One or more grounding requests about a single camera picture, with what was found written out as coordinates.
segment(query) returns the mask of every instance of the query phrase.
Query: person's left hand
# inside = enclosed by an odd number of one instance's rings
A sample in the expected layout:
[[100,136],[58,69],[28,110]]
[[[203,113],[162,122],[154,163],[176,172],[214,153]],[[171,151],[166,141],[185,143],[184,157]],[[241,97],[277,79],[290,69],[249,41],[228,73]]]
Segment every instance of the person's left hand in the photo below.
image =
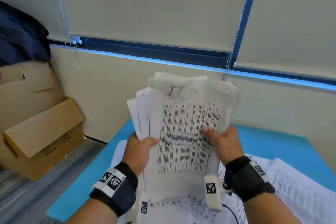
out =
[[132,169],[137,177],[145,169],[149,159],[149,149],[157,145],[158,138],[147,137],[141,141],[138,140],[136,133],[134,132],[128,138],[123,159],[121,162],[125,162]]

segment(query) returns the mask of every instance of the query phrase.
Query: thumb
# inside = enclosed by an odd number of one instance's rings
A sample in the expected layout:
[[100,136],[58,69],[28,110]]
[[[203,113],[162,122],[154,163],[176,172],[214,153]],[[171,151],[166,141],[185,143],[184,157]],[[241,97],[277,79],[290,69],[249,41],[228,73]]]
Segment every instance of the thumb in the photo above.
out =
[[206,126],[202,127],[202,134],[208,137],[209,140],[212,141],[213,143],[215,143],[221,138],[220,134],[218,134],[217,132],[213,131],[211,128],[208,128]]
[[159,142],[158,138],[147,137],[141,141],[141,144],[143,144],[147,149],[150,149],[153,146],[157,145],[158,142]]

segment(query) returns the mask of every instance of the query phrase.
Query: striped carpet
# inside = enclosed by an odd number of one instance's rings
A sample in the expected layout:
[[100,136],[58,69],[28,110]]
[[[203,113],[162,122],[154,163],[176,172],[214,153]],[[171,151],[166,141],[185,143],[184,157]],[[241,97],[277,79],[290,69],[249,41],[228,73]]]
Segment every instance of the striped carpet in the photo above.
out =
[[105,144],[84,140],[40,179],[0,171],[0,224],[53,224],[47,210],[99,154]]

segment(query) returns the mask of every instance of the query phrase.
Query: person's left thumb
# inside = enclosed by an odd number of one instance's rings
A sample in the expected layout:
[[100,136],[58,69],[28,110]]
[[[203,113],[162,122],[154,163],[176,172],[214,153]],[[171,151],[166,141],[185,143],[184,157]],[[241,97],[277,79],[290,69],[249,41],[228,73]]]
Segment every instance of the person's left thumb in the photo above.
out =
[[145,145],[148,149],[152,148],[153,146],[157,145],[159,142],[158,138],[154,137],[147,137],[141,141],[143,145]]

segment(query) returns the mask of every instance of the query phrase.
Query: wire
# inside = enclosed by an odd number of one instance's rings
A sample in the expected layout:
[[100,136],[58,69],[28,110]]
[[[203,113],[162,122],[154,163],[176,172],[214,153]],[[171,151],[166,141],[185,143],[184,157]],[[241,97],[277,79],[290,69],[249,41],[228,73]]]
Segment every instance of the wire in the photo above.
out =
[[236,219],[237,224],[239,224],[238,219],[237,219],[235,213],[227,205],[222,204],[222,206],[225,207],[225,208],[228,208],[230,210],[230,212],[232,212],[234,218]]

